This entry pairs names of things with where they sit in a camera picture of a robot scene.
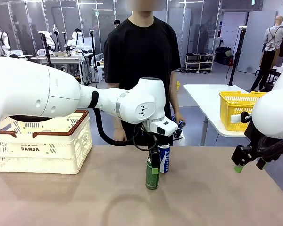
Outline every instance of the person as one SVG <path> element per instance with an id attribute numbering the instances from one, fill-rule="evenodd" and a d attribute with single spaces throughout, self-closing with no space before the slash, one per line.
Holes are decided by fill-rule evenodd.
<path id="1" fill-rule="evenodd" d="M 259 85 L 259 91 L 261 91 L 268 79 L 269 69 L 271 69 L 276 51 L 280 49 L 283 38 L 283 27 L 280 27 L 283 21 L 282 16 L 275 18 L 275 25 L 268 28 L 264 34 L 264 52 L 261 61 L 259 74 L 254 81 L 251 91 L 254 91 Z"/>
<path id="2" fill-rule="evenodd" d="M 177 98 L 177 77 L 180 58 L 176 33 L 170 25 L 155 18 L 155 0 L 135 0 L 132 16 L 112 31 L 104 46 L 105 80 L 108 87 L 130 90 L 142 77 L 159 78 L 165 85 L 165 115 L 171 118 L 170 103 L 177 122 L 184 121 Z M 134 125 L 115 118 L 114 139 L 131 139 Z M 139 133 L 134 139 L 146 145 Z"/>
<path id="3" fill-rule="evenodd" d="M 120 21 L 120 20 L 115 20 L 115 21 L 114 21 L 114 26 L 115 26 L 115 28 L 117 28 L 120 24 L 121 24 L 121 21 Z"/>

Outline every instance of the ceiling light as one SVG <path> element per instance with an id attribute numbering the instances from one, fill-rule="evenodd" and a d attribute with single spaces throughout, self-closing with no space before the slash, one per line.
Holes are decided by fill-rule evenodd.
<path id="1" fill-rule="evenodd" d="M 186 2 L 181 1 L 179 3 L 203 3 L 203 1 L 186 1 Z"/>
<path id="2" fill-rule="evenodd" d="M 80 4 L 103 4 L 102 2 L 95 3 L 95 2 L 80 2 Z"/>
<path id="3" fill-rule="evenodd" d="M 113 11 L 113 9 L 94 9 L 93 11 Z"/>

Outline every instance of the green can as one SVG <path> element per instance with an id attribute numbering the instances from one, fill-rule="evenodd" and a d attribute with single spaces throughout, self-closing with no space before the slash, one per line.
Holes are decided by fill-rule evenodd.
<path id="1" fill-rule="evenodd" d="M 146 171 L 146 188 L 149 190 L 155 190 L 158 187 L 158 182 L 159 170 L 152 168 L 152 160 L 150 157 L 148 157 Z"/>

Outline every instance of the human hand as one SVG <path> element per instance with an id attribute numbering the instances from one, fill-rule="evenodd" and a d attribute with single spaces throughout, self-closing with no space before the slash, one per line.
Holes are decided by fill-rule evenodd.
<path id="1" fill-rule="evenodd" d="M 185 122 L 185 119 L 184 119 L 183 115 L 180 112 L 176 112 L 176 113 L 174 112 L 174 115 L 175 115 L 177 124 L 179 124 L 179 121 L 184 121 Z"/>
<path id="2" fill-rule="evenodd" d="M 116 141 L 126 141 L 127 140 L 127 136 L 123 128 L 114 130 L 113 139 Z"/>

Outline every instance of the cream plastic crate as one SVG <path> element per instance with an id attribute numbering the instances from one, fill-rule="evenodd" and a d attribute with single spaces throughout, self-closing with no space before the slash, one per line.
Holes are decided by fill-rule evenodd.
<path id="1" fill-rule="evenodd" d="M 77 174 L 92 139 L 88 111 L 27 123 L 10 118 L 0 126 L 0 172 Z"/>

